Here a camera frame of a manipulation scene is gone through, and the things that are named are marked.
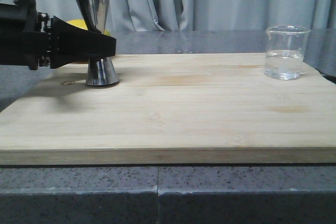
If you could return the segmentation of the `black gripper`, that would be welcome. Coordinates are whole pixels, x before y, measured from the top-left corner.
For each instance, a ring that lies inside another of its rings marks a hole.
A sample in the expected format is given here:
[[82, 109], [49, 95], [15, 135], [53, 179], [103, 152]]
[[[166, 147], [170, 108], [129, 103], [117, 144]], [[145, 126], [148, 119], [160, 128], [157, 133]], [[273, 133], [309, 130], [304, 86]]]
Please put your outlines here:
[[37, 70], [50, 50], [50, 68], [89, 59], [114, 56], [117, 40], [84, 30], [54, 16], [50, 34], [42, 31], [47, 18], [36, 10], [35, 0], [1, 4], [1, 65], [27, 66]]

